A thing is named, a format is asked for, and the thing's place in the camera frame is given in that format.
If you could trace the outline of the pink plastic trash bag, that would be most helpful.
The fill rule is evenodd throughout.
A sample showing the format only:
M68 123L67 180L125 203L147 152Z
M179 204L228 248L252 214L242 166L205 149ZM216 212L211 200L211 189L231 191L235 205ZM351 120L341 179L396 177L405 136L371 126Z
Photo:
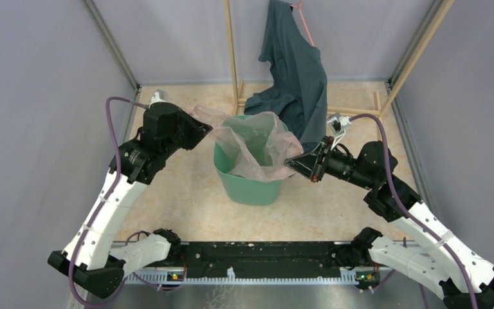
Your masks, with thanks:
M187 113L212 127L208 136L231 160L229 174L272 182L295 174L284 162L304 152L298 138L271 111L244 118L196 105Z

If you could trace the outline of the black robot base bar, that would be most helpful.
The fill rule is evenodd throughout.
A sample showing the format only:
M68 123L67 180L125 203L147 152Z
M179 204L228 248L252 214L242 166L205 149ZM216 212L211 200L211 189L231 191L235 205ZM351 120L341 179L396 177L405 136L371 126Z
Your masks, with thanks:
M325 279L353 270L375 281L381 270L365 247L340 241L193 241L153 266L178 267L188 279L224 278L230 270L239 279Z

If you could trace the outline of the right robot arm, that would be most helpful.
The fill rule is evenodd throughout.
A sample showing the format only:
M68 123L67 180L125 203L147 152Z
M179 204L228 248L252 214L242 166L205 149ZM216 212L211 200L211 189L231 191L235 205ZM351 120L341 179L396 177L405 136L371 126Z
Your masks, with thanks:
M369 209L423 249L418 254L367 227L354 239L353 260L393 268L433 292L447 308L493 308L494 264L465 245L416 191L393 175L397 161L383 142L366 143L357 157L332 144L326 136L312 151L284 163L314 183L329 175L366 189Z

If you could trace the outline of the green plastic trash bin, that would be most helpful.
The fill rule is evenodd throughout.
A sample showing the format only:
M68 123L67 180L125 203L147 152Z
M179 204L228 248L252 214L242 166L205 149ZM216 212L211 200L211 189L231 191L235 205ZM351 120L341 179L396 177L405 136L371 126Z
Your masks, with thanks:
M229 174L231 160L216 144L213 161L224 189L232 201L245 205L267 206L277 200L282 180L259 182Z

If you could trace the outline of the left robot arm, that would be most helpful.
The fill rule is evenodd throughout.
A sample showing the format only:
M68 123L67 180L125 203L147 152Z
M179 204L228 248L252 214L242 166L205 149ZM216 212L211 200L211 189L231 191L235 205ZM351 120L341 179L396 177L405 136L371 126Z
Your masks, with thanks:
M73 295L77 287L101 298L111 297L133 272L155 262L175 265L180 238L158 229L120 248L113 242L124 219L166 161L178 150L194 149L212 126L170 102L151 104L133 139L118 147L102 189L75 237L53 251L48 264L68 278Z

